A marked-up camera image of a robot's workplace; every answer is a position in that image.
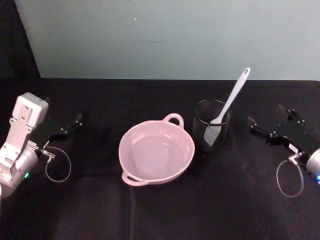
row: black tablecloth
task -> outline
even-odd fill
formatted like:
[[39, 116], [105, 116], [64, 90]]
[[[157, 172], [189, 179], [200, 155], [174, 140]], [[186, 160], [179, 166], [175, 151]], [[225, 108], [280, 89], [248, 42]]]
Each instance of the black tablecloth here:
[[[184, 118], [191, 134], [193, 108], [203, 99], [225, 101], [234, 81], [43, 79], [1, 83], [1, 143], [9, 129], [15, 100], [24, 92], [50, 97], [48, 114], [70, 122], [83, 113], [83, 128], [55, 143], [72, 161], [62, 184], [43, 174], [45, 160], [17, 191], [1, 202], [5, 240], [173, 240], [320, 239], [320, 187], [307, 175], [303, 193], [281, 195], [279, 163], [290, 154], [249, 134], [247, 117], [263, 126], [283, 120], [277, 105], [295, 108], [317, 139], [320, 88], [316, 81], [249, 81], [232, 105], [225, 145], [211, 156], [196, 152], [176, 180], [130, 187], [122, 182], [118, 145], [132, 126]], [[283, 167], [280, 181], [289, 193], [300, 187], [299, 174]]]

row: white spatula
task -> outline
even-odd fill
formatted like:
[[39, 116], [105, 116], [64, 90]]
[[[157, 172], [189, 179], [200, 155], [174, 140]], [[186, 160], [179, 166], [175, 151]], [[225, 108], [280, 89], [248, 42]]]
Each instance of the white spatula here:
[[[222, 119], [224, 118], [224, 115], [230, 108], [232, 102], [235, 100], [236, 96], [244, 86], [248, 76], [250, 73], [250, 68], [248, 67], [247, 69], [244, 70], [244, 72], [241, 74], [239, 77], [238, 81], [236, 81], [233, 90], [226, 101], [222, 111], [220, 112], [219, 116], [215, 119], [213, 119], [210, 123], [211, 124], [221, 124]], [[221, 126], [208, 126], [204, 132], [204, 140], [212, 147], [212, 145], [215, 143], [217, 140], [219, 134], [221, 132]]]

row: label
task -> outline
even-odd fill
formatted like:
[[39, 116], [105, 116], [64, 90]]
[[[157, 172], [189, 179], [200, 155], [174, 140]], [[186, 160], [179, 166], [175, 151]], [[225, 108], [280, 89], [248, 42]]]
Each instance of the label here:
[[295, 146], [293, 146], [291, 143], [289, 143], [289, 148], [296, 154], [299, 152], [298, 148], [296, 148]]

